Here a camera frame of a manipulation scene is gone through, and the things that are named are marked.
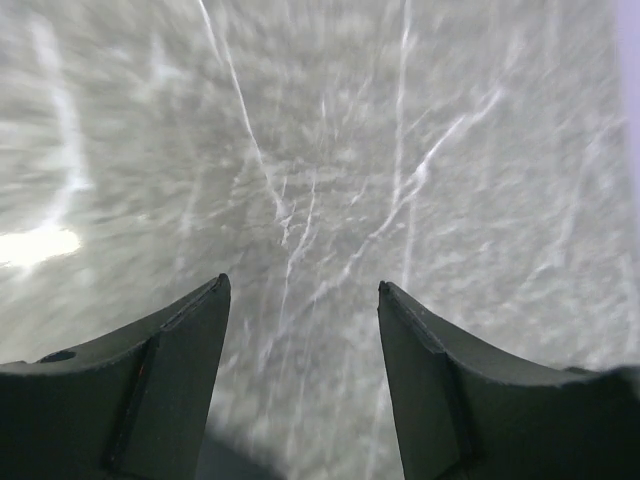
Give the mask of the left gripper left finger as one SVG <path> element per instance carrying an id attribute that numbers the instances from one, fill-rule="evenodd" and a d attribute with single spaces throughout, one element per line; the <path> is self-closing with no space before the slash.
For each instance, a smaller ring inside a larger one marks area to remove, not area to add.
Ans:
<path id="1" fill-rule="evenodd" d="M 230 310 L 219 275 L 94 340 L 1 368 L 5 479 L 191 479 Z"/>

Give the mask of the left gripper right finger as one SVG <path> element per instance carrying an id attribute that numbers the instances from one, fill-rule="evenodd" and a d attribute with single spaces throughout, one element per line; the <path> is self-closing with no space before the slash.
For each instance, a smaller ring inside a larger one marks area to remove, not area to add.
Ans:
<path id="1" fill-rule="evenodd" d="M 379 328 L 408 479 L 635 479 L 639 370 L 557 370 L 379 286 Z"/>

